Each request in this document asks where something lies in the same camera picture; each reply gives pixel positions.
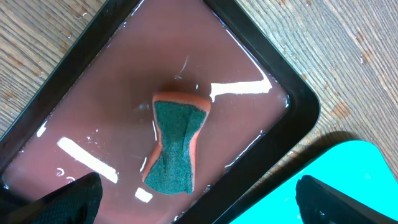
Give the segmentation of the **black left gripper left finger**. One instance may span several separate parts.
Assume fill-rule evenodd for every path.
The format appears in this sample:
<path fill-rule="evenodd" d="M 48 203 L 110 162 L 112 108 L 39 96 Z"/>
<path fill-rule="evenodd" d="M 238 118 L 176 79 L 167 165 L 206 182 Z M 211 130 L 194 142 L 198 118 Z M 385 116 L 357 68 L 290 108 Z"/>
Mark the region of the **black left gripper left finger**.
<path fill-rule="evenodd" d="M 28 202 L 1 190 L 1 223 L 82 223 L 93 224 L 103 188 L 96 172 L 34 201 Z"/>

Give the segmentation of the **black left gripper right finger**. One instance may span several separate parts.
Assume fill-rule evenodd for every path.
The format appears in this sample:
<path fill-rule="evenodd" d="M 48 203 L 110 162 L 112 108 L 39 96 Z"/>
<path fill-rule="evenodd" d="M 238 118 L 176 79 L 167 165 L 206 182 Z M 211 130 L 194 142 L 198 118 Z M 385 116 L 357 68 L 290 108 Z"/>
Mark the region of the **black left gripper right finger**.
<path fill-rule="evenodd" d="M 311 175 L 304 175 L 299 179 L 295 191 L 295 199 L 304 224 L 397 224 L 396 220 Z"/>

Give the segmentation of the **red black sponge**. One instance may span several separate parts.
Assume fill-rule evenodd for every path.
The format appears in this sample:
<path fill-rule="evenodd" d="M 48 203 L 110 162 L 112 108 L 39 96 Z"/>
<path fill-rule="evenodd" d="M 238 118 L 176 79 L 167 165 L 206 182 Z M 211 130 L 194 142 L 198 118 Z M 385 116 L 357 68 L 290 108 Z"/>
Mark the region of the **red black sponge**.
<path fill-rule="evenodd" d="M 198 136 L 211 101 L 188 93 L 162 92 L 154 95 L 152 108 L 157 143 L 142 181 L 162 194 L 192 194 Z"/>

